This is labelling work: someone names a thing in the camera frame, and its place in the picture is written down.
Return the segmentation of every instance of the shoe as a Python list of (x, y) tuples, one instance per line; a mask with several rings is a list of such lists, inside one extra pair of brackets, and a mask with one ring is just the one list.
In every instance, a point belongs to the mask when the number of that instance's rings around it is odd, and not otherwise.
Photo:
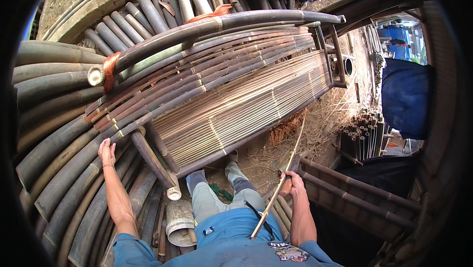
[(228, 160), (238, 163), (238, 151), (234, 150), (230, 152), (230, 154), (228, 155)]

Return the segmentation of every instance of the green cloth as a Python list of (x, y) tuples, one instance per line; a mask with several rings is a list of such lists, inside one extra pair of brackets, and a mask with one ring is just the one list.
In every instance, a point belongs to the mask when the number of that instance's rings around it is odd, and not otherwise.
[(216, 183), (210, 184), (209, 186), (217, 195), (222, 194), (226, 199), (230, 201), (233, 200), (233, 194), (228, 193), (226, 190), (220, 189)]

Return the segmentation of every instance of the graphic print on shirt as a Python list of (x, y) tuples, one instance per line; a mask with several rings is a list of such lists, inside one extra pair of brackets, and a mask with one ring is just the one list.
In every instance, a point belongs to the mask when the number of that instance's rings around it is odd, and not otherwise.
[(310, 257), (308, 252), (287, 243), (268, 242), (268, 246), (276, 250), (276, 255), (281, 261), (304, 262)]

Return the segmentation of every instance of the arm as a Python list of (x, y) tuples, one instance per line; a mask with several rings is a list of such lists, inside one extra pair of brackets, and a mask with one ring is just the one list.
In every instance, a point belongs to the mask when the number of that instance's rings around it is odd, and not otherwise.
[(110, 146), (110, 139), (108, 138), (103, 140), (98, 148), (98, 155), (102, 159), (103, 176), (107, 188), (108, 211), (117, 227), (118, 234), (127, 233), (139, 238), (132, 203), (115, 171), (115, 146), (115, 143)]
[(291, 244), (299, 246), (307, 240), (317, 241), (317, 228), (310, 213), (309, 199), (304, 188), (302, 178), (293, 171), (287, 171), (282, 176), (292, 177), (292, 188), (289, 194), (292, 196), (292, 223)]

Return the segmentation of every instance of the person in background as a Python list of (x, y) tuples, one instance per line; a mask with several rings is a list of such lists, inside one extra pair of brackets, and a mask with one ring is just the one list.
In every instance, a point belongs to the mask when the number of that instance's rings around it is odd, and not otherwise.
[(408, 44), (407, 44), (404, 40), (402, 40), (402, 39), (391, 39), (391, 40), (389, 40), (388, 44), (389, 44), (389, 45), (395, 45), (397, 49), (398, 49), (399, 47), (401, 47), (401, 46), (405, 46), (405, 47), (411, 48), (411, 46), (408, 45)]
[[(139, 239), (136, 216), (128, 194), (115, 171), (115, 143), (105, 139), (98, 149), (102, 159), (110, 216), (118, 237), (113, 244), (115, 266), (160, 266), (150, 246)], [(251, 234), (263, 211), (263, 199), (238, 168), (238, 153), (228, 155), (225, 174), (234, 188), (230, 205), (223, 204), (210, 189), (203, 170), (186, 177), (192, 196), (197, 249), (166, 262), (177, 266), (326, 266), (339, 267), (317, 245), (317, 229), (309, 209), (309, 200), (300, 176), (292, 171), (281, 175), (292, 177), (293, 215), (290, 244), (283, 241), (281, 229), (273, 214), (255, 240)]]

